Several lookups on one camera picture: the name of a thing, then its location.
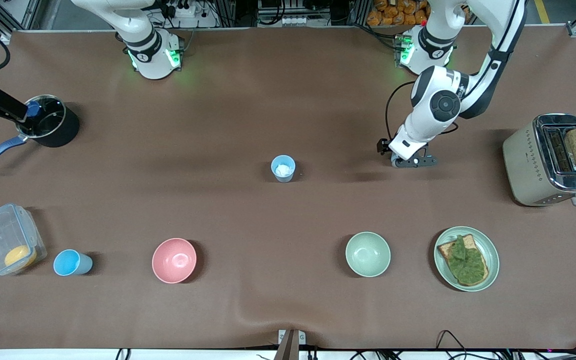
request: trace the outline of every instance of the yellow line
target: yellow line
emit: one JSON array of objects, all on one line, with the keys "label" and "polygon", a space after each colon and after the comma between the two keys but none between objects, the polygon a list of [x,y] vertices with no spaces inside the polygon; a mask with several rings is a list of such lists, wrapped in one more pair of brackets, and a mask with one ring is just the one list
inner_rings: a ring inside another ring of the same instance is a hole
[{"label": "yellow line", "polygon": [[537,7],[537,13],[539,14],[539,20],[541,20],[541,23],[550,24],[551,19],[548,18],[546,6],[544,6],[544,0],[534,0],[534,6]]}]

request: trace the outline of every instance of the green plate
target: green plate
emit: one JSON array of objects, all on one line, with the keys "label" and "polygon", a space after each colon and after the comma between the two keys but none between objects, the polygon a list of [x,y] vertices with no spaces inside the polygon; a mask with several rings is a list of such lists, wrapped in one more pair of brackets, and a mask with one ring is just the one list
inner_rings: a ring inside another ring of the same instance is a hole
[{"label": "green plate", "polygon": [[[474,237],[478,250],[484,256],[484,260],[486,260],[486,265],[489,272],[484,282],[474,286],[461,285],[450,271],[446,260],[439,252],[439,246],[457,240],[457,235],[464,236],[468,234],[472,234]],[[495,248],[494,244],[492,241],[490,241],[489,237],[484,235],[483,232],[477,230],[476,228],[467,226],[451,227],[439,235],[439,239],[437,239],[437,242],[434,243],[434,264],[437,266],[439,274],[441,274],[442,278],[444,278],[448,284],[464,292],[480,292],[492,285],[492,283],[495,282],[497,275],[499,275],[499,254],[497,253],[497,249]]]},{"label": "green plate", "polygon": [[382,275],[391,264],[391,248],[374,232],[355,234],[345,246],[345,260],[350,269],[366,278]]}]

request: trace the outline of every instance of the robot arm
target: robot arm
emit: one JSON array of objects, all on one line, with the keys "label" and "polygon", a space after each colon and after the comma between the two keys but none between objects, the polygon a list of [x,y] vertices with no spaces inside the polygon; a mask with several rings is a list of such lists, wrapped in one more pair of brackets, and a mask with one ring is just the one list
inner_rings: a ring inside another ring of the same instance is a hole
[{"label": "robot arm", "polygon": [[154,0],[72,0],[110,24],[128,48],[132,64],[145,78],[161,79],[181,68],[183,43],[164,29],[155,29],[142,8]]},{"label": "robot arm", "polygon": [[421,71],[411,93],[413,111],[388,144],[396,157],[408,160],[450,126],[457,116],[471,119],[486,111],[499,78],[526,22],[524,0],[466,0],[492,32],[492,43],[477,75],[443,68],[457,33],[464,24],[463,0],[430,0],[432,13],[425,27],[411,29],[407,64],[434,66]]}]

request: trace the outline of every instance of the toaster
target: toaster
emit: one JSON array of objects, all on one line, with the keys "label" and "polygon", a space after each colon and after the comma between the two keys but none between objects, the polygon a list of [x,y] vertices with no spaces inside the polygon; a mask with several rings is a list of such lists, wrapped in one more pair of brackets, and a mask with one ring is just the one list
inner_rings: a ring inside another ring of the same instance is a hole
[{"label": "toaster", "polygon": [[576,116],[542,114],[503,142],[503,161],[514,198],[528,207],[570,199],[576,206],[576,164],[564,138]]}]

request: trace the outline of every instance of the black pot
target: black pot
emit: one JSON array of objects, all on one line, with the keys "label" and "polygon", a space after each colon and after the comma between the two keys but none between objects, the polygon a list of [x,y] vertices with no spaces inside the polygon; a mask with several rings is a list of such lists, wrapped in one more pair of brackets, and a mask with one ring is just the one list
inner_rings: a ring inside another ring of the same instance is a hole
[{"label": "black pot", "polygon": [[59,98],[39,95],[25,103],[23,125],[16,125],[19,135],[0,144],[0,155],[32,139],[48,148],[59,148],[73,141],[80,130],[80,119]]}]

